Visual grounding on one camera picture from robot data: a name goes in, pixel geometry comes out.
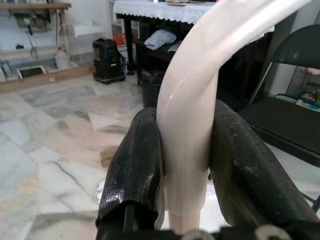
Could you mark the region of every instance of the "white wall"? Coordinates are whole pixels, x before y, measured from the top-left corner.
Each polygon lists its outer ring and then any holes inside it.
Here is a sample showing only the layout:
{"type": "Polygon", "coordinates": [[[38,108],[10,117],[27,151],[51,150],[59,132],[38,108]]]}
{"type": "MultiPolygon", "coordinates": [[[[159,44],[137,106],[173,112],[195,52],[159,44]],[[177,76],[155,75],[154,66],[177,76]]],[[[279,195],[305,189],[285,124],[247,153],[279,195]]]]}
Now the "white wall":
{"type": "MultiPolygon", "coordinates": [[[[301,8],[295,16],[293,24],[285,26],[289,29],[280,28],[278,31],[287,31],[292,33],[300,28],[308,25],[313,25],[320,11],[320,0],[313,0],[303,8],[301,8]]],[[[281,64],[276,68],[276,71],[269,75],[266,80],[265,91],[271,95],[284,94],[290,84],[292,76],[295,72],[296,67],[292,65],[281,64]]]]}
{"type": "MultiPolygon", "coordinates": [[[[102,37],[110,38],[111,25],[109,16],[108,0],[61,0],[60,2],[71,3],[72,8],[66,11],[68,24],[78,23],[85,20],[94,20],[104,27],[102,37]]],[[[56,16],[51,16],[52,31],[46,33],[36,33],[32,36],[35,46],[50,46],[56,44],[56,16]]],[[[30,48],[30,42],[26,35],[25,28],[17,26],[15,18],[9,18],[8,11],[0,11],[0,51],[10,51],[16,49],[16,44],[22,44],[25,48],[30,48]]],[[[80,52],[88,52],[92,49],[92,41],[100,35],[88,35],[79,37],[80,52]]],[[[70,37],[71,52],[76,52],[75,41],[70,37]]]]}

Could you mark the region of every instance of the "white curved pipe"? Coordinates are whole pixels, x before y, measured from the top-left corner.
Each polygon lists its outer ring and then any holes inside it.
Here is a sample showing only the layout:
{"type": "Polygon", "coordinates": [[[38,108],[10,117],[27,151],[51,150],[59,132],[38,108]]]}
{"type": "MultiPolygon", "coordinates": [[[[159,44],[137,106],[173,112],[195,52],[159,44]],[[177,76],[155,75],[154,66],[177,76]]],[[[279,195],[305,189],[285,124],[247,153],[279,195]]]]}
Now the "white curved pipe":
{"type": "Polygon", "coordinates": [[[191,29],[174,55],[157,105],[167,175],[170,227],[199,227],[219,68],[250,41],[311,0],[221,0],[191,29]]]}

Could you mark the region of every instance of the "floor tile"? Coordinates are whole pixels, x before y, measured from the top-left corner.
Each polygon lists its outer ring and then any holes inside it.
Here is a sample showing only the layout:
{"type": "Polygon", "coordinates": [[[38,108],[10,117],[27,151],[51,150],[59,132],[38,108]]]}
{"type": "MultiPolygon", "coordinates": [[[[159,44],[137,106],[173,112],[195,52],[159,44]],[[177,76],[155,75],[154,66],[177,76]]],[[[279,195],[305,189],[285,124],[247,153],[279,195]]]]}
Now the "floor tile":
{"type": "Polygon", "coordinates": [[[97,215],[96,211],[38,215],[26,240],[94,240],[97,215]]]}
{"type": "Polygon", "coordinates": [[[52,149],[42,146],[39,149],[29,153],[29,156],[35,162],[54,162],[61,158],[60,154],[53,151],[52,149]]]}
{"type": "Polygon", "coordinates": [[[89,192],[83,186],[83,182],[92,178],[88,174],[90,171],[82,171],[82,175],[75,175],[71,171],[72,167],[64,166],[62,162],[41,162],[38,165],[39,208],[42,213],[96,211],[98,209],[99,205],[95,197],[98,181],[89,192]]]}
{"type": "Polygon", "coordinates": [[[20,119],[14,119],[0,124],[0,130],[18,146],[29,142],[31,139],[29,129],[20,119]]]}
{"type": "Polygon", "coordinates": [[[21,118],[34,111],[17,93],[0,94],[0,124],[21,118]]]}

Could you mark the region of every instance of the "black trash bin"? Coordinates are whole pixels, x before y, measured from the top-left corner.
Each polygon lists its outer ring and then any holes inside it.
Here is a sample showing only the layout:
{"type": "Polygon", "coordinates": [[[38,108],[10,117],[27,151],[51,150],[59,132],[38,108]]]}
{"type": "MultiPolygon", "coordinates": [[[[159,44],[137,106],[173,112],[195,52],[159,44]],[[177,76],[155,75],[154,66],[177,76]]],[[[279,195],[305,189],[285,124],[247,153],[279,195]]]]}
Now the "black trash bin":
{"type": "Polygon", "coordinates": [[[156,72],[153,74],[146,71],[143,72],[140,83],[142,87],[142,100],[144,108],[157,107],[158,95],[164,76],[164,72],[156,72]]]}

